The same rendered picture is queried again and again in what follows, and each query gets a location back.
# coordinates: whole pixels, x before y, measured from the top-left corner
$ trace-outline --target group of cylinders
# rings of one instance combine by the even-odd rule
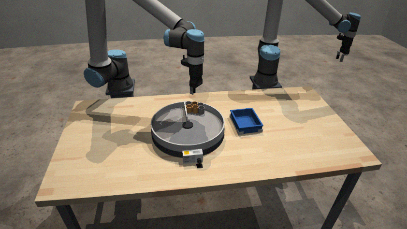
[[[198,114],[198,115],[203,115],[205,112],[205,107],[204,104],[201,102],[185,102],[185,106],[187,109],[187,113],[194,113],[194,114]]]

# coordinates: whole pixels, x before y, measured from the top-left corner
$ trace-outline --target wooden tabletop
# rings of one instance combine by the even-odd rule
[[[161,152],[151,117],[198,101],[217,109],[225,138],[203,168]],[[263,132],[238,135],[230,110],[253,108]],[[378,170],[380,161],[310,87],[77,101],[45,173],[37,206],[132,200]]]

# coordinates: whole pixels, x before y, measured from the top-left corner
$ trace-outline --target blue plastic tray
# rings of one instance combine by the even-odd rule
[[[253,108],[231,110],[230,117],[239,133],[254,133],[263,128],[263,123]]]

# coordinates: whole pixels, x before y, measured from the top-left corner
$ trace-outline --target blue joint cap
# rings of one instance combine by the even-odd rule
[[[106,84],[102,76],[91,68],[86,68],[83,74],[86,81],[94,87],[101,87]]]
[[[170,47],[170,29],[167,29],[164,32],[164,44],[168,47]]]
[[[107,51],[107,56],[112,58],[127,58],[126,52],[123,50],[113,49]]]
[[[263,45],[260,48],[260,56],[266,60],[276,60],[280,58],[280,49],[272,44]]]
[[[341,32],[341,33],[348,32],[349,29],[350,29],[350,21],[343,20],[343,21],[339,22],[339,25],[338,25],[339,32]]]
[[[191,21],[187,21],[187,22],[191,23],[194,26],[194,29],[196,29],[195,24],[193,24]]]
[[[197,30],[197,29],[189,29],[187,31],[187,36],[196,42],[204,42],[205,37],[204,37],[204,32]]]
[[[361,20],[361,16],[357,13],[349,13],[350,16],[352,16],[353,18],[357,19],[358,21]]]

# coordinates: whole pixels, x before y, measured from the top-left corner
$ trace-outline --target gray wall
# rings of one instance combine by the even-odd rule
[[[329,0],[329,3],[340,13],[355,12],[362,16],[358,34],[383,34],[407,47],[405,1]],[[161,2],[194,22],[206,37],[262,35],[267,0]],[[131,0],[106,0],[106,20],[108,41],[162,39],[167,29]],[[279,35],[337,33],[305,0],[284,1]],[[85,0],[0,1],[0,48],[66,43],[87,43]]]

